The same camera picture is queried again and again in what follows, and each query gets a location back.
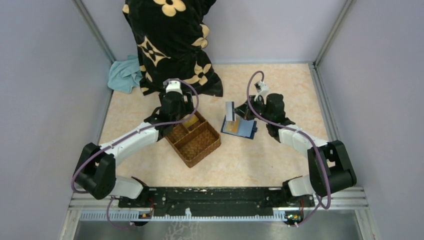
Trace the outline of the navy blue card holder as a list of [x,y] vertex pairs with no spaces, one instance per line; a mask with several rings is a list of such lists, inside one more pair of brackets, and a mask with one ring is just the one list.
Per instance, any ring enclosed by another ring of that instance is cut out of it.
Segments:
[[231,134],[225,131],[226,119],[224,119],[220,132],[228,135],[233,135],[236,137],[246,138],[253,140],[256,132],[258,131],[257,122],[255,120],[244,120],[240,117],[237,117],[236,120],[239,119],[239,128],[237,134]]

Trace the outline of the brown woven divided basket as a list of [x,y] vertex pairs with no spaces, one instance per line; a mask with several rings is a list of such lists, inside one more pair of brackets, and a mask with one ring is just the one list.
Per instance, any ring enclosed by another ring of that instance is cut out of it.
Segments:
[[188,168],[194,167],[221,146],[221,135],[200,112],[195,115],[198,122],[190,128],[179,123],[165,137]]

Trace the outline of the white magnetic stripe card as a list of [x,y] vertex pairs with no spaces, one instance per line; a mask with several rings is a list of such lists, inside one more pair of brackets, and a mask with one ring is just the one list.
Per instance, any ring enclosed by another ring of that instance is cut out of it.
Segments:
[[235,113],[235,102],[226,101],[225,102],[225,121],[226,122],[235,122],[236,113]]

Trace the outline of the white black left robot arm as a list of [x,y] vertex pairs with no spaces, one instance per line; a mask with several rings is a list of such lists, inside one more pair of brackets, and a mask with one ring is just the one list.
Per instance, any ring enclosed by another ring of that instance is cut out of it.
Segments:
[[160,106],[139,126],[101,145],[86,144],[72,177],[75,193],[89,194],[96,200],[108,196],[137,199],[146,185],[135,177],[116,174],[127,158],[168,136],[187,115],[196,112],[191,92],[170,91],[159,95]]

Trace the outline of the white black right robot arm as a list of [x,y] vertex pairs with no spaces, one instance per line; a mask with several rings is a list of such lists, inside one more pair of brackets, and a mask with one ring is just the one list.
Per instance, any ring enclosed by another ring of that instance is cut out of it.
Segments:
[[292,147],[307,159],[308,174],[283,182],[287,199],[316,194],[326,197],[357,184],[357,176],[344,143],[309,135],[286,116],[284,97],[271,93],[266,98],[251,95],[233,106],[232,113],[243,120],[259,119],[277,142]]

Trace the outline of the gold VIP card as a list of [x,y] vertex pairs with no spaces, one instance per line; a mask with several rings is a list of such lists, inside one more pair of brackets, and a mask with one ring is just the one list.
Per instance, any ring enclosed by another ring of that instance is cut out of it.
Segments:
[[235,121],[227,121],[225,125],[225,131],[229,134],[237,134],[240,126],[240,120],[236,119]]

